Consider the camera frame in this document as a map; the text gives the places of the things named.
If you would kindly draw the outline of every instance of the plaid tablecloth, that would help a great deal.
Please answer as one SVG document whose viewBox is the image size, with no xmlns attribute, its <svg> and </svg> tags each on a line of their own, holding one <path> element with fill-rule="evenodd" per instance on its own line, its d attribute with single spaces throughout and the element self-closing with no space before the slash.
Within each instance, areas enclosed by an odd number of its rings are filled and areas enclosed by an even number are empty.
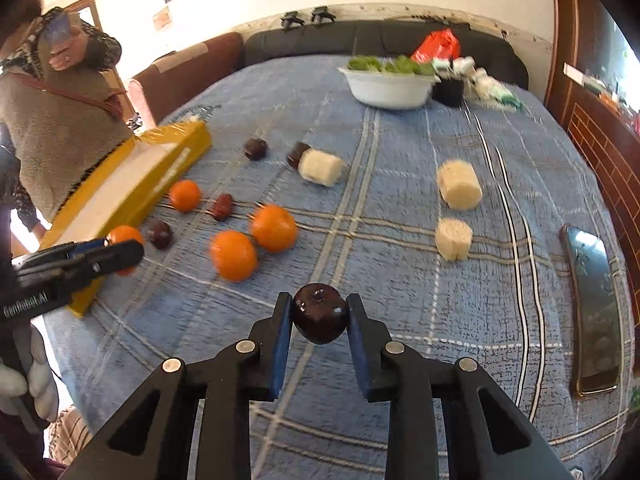
<svg viewBox="0 0 640 480">
<path fill-rule="evenodd" d="M 428 102 L 419 110 L 367 108 L 352 97 L 330 56 L 277 59 L 231 75 L 167 121 L 198 115 L 213 148 L 188 173 L 204 192 L 187 215 L 160 203 L 175 244 L 151 245 L 138 270 L 107 280 L 91 311 L 65 310 L 46 326 L 65 383 L 90 427 L 98 430 L 169 356 L 210 358 L 267 317 L 277 293 L 308 282 L 358 292 L 370 317 L 393 338 L 433 358 L 472 356 L 529 416 L 568 467 L 587 478 L 607 466 L 625 420 L 632 363 L 632 322 L 625 265 L 596 180 L 567 135 L 535 97 L 516 90 L 523 112 Z M 248 137 L 269 145 L 267 158 L 242 154 Z M 341 156 L 347 179 L 327 189 L 286 165 L 297 140 Z M 436 168 L 448 158 L 471 162 L 481 204 L 452 212 L 439 196 Z M 221 192 L 236 214 L 224 224 L 204 213 Z M 295 248 L 260 254 L 242 283 L 216 277 L 209 240 L 222 229 L 248 232 L 255 203 L 291 211 Z M 438 254 L 439 217 L 474 231 L 469 259 Z M 598 234 L 612 260 L 623 341 L 621 384 L 572 400 L 572 294 L 559 240 L 569 222 Z M 447 475 L 442 413 L 436 405 L 440 466 Z M 252 405 L 256 478 L 382 478 L 388 406 L 367 404 L 356 386 L 346 335 L 315 347 L 295 331 L 283 393 Z"/>
</svg>

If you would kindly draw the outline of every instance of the brown vest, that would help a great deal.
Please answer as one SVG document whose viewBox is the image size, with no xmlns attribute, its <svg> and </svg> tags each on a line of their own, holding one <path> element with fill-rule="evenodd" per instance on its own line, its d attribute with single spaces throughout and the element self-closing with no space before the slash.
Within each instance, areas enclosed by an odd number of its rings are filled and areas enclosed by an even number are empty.
<svg viewBox="0 0 640 480">
<path fill-rule="evenodd" d="M 38 44 L 44 82 L 103 101 L 113 89 L 102 74 L 79 66 L 57 72 L 45 41 Z M 0 122 L 9 127 L 22 162 L 20 180 L 34 205 L 53 222 L 82 174 L 131 136 L 122 120 L 93 105 L 28 86 L 10 68 L 0 75 Z"/>
</svg>

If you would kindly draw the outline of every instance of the silver screw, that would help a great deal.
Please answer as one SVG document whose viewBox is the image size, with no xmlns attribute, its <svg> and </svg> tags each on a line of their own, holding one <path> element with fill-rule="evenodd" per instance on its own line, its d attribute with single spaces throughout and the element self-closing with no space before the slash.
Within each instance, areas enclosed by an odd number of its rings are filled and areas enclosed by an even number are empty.
<svg viewBox="0 0 640 480">
<path fill-rule="evenodd" d="M 175 357 L 167 359 L 164 363 L 162 363 L 162 370 L 164 370 L 168 374 L 177 372 L 181 367 L 182 363 L 180 362 L 180 359 L 176 359 Z"/>
<path fill-rule="evenodd" d="M 236 345 L 236 350 L 238 350 L 241 354 L 248 354 L 249 352 L 253 352 L 255 350 L 255 343 L 253 341 L 245 339 L 244 341 L 240 341 Z"/>
<path fill-rule="evenodd" d="M 385 345 L 385 350 L 390 354 L 401 354 L 404 352 L 404 345 L 398 341 L 389 341 Z"/>
<path fill-rule="evenodd" d="M 475 372 L 478 370 L 478 363 L 476 363 L 471 357 L 463 357 L 458 363 L 460 368 L 465 372 Z"/>
</svg>

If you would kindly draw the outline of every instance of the white bowl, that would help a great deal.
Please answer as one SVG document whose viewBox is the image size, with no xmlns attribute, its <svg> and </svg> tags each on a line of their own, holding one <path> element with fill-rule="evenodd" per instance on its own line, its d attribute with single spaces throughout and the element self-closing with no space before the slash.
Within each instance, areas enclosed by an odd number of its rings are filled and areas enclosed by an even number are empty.
<svg viewBox="0 0 640 480">
<path fill-rule="evenodd" d="M 431 97 L 436 75 L 397 74 L 339 68 L 353 96 L 363 104 L 390 110 L 419 108 Z"/>
</svg>

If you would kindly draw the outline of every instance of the person's hand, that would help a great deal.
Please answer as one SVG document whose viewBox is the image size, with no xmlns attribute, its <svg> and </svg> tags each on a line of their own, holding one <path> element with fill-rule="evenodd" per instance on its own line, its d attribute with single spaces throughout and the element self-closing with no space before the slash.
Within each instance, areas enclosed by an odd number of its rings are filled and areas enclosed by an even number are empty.
<svg viewBox="0 0 640 480">
<path fill-rule="evenodd" d="M 44 235 L 47 234 L 47 229 L 46 227 L 44 227 L 44 225 L 41 224 L 41 222 L 38 222 L 34 228 L 31 230 L 31 232 L 33 234 L 36 235 L 36 239 L 41 242 L 42 239 L 44 238 Z"/>
<path fill-rule="evenodd" d="M 38 416 L 49 422 L 55 422 L 58 417 L 58 388 L 47 361 L 44 341 L 33 325 L 31 325 L 31 355 L 33 363 L 26 379 L 20 372 L 0 364 L 0 410 L 8 415 L 17 415 L 8 401 L 11 397 L 20 397 L 28 391 L 33 397 Z"/>
<path fill-rule="evenodd" d="M 56 45 L 56 51 L 49 64 L 58 71 L 82 63 L 86 55 L 86 46 L 89 43 L 88 34 L 80 27 L 71 27 L 71 38 Z"/>
</svg>

